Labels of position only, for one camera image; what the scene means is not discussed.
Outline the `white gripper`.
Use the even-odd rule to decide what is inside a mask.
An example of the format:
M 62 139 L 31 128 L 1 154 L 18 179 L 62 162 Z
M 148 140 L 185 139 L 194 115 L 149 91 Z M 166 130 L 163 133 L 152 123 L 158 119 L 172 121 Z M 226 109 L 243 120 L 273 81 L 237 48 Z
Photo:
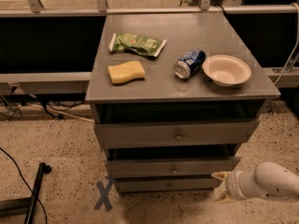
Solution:
M 216 200 L 217 203 L 233 203 L 235 200 L 243 201 L 250 198 L 252 193 L 252 171 L 220 171 L 211 174 L 213 178 L 225 180 L 224 191 Z

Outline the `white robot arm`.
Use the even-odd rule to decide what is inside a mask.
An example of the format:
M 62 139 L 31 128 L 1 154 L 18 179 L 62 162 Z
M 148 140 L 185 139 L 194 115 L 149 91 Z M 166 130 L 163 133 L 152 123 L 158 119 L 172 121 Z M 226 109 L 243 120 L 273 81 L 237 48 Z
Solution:
M 221 171 L 214 172 L 211 176 L 225 184 L 219 203 L 254 198 L 280 202 L 299 201 L 299 176 L 274 162 L 263 162 L 253 171 Z

